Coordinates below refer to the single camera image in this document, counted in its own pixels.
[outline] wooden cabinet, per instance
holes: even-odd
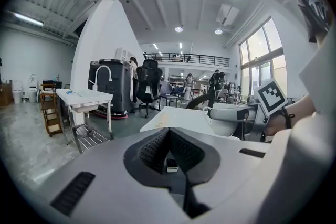
[[[0,106],[10,105],[13,102],[12,84],[3,83],[0,92]]]

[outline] faucet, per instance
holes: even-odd
[[[111,77],[111,69],[110,69],[108,66],[105,66],[105,65],[104,65],[104,66],[100,66],[100,67],[98,67],[98,69],[97,69],[97,71],[96,71],[96,80],[95,80],[95,82],[89,80],[89,81],[93,84],[92,89],[93,89],[94,92],[97,92],[97,91],[98,91],[97,76],[98,76],[98,71],[99,71],[99,69],[101,69],[102,67],[106,67],[106,68],[109,70],[109,74],[110,74],[109,81],[112,81],[112,77]]]

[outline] small box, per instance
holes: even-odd
[[[179,169],[176,160],[167,159],[167,173],[176,173]]]

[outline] black office chair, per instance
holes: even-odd
[[[136,69],[138,75],[138,92],[136,97],[142,103],[137,109],[146,108],[146,118],[148,118],[148,108],[158,110],[153,106],[149,106],[154,100],[160,97],[159,84],[161,80],[162,70],[158,68],[158,63],[154,60],[145,60],[143,66]]]

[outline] concrete floor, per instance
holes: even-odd
[[[31,189],[36,189],[53,171],[79,156],[74,143],[66,145],[63,134],[49,137],[39,105],[27,102],[0,108],[0,157],[13,180]],[[158,111],[149,110],[146,119],[143,109],[130,114],[128,119],[112,120],[114,137],[118,139],[139,132],[157,114]],[[91,113],[90,120],[94,129],[108,137],[106,119]],[[71,136],[69,127],[66,134]]]

